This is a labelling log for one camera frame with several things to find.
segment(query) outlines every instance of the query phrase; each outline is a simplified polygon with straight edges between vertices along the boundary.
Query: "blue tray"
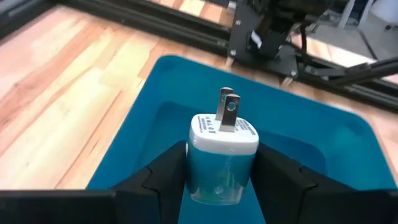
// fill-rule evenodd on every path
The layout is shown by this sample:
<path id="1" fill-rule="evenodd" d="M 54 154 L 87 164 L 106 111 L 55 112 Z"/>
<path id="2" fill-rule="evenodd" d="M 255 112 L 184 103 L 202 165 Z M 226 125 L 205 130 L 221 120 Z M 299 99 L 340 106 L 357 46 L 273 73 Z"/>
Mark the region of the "blue tray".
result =
<path id="1" fill-rule="evenodd" d="M 87 189 L 125 179 L 175 142 L 191 118 L 215 113 L 221 87 L 241 96 L 239 117 L 260 141 L 358 190 L 396 185 L 370 126 L 360 117 L 176 56 L 160 58 Z M 242 201 L 217 207 L 184 192 L 180 223 L 264 223 L 249 183 Z"/>

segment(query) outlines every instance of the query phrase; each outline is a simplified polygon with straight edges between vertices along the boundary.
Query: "white charger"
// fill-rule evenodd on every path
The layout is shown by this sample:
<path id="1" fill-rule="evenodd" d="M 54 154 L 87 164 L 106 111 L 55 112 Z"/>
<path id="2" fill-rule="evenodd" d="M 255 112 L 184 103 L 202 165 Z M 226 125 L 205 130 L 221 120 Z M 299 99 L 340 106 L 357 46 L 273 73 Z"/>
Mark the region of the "white charger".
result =
<path id="1" fill-rule="evenodd" d="M 222 88 L 217 114 L 197 114 L 191 120 L 187 187 L 194 201 L 234 205 L 242 197 L 259 136 L 237 117 L 239 101 L 232 89 Z"/>

